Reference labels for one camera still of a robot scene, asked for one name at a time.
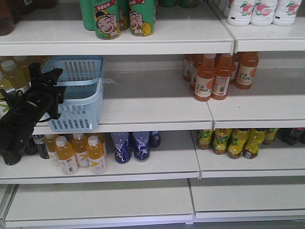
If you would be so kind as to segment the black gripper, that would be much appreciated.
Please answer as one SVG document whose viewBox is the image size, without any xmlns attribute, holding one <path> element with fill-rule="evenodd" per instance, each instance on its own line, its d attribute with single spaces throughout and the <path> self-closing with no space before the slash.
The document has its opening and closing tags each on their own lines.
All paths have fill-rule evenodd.
<svg viewBox="0 0 305 229">
<path fill-rule="evenodd" d="M 30 88 L 26 91 L 26 101 L 38 109 L 42 117 L 48 113 L 48 119 L 59 119 L 59 104 L 63 103 L 66 86 L 56 86 L 63 69 L 55 68 L 42 73 L 41 65 L 33 62 L 29 65 Z"/>
</svg>

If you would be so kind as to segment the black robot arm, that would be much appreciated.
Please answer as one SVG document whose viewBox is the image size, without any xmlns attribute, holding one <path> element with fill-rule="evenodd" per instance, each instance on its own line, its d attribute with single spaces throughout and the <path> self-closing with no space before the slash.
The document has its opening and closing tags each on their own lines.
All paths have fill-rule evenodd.
<svg viewBox="0 0 305 229">
<path fill-rule="evenodd" d="M 57 86 L 57 82 L 63 69 L 42 73 L 40 66 L 37 62 L 30 64 L 31 86 L 22 95 L 0 90 L 2 100 L 9 106 L 0 119 L 0 154 L 9 166 L 20 161 L 20 151 L 25 148 L 38 122 L 61 116 L 58 105 L 63 103 L 66 87 Z"/>
</svg>

